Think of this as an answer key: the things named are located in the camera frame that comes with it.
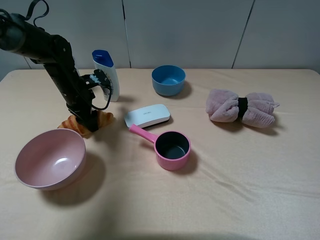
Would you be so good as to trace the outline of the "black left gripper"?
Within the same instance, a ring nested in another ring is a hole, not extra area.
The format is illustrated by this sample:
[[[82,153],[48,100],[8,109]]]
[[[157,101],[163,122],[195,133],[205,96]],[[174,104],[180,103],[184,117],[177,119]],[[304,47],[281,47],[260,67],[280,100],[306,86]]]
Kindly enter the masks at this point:
[[[75,91],[75,99],[70,105],[70,110],[79,118],[79,123],[86,127],[90,132],[99,129],[98,111],[106,110],[110,104],[112,96],[111,80],[101,70],[96,69],[93,74],[80,76],[76,69],[69,74],[72,89]],[[97,107],[93,104],[95,94],[93,87],[101,87],[108,92],[105,107]]]

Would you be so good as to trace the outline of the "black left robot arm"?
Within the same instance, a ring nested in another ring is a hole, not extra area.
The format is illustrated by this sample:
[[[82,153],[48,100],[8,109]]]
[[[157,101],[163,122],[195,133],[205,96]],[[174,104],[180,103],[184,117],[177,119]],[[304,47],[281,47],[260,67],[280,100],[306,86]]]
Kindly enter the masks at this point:
[[[0,11],[0,48],[43,65],[58,88],[76,122],[95,132],[99,129],[101,108],[93,105],[92,88],[111,90],[111,81],[101,69],[80,76],[70,43],[60,35],[51,35],[26,22],[22,15]]]

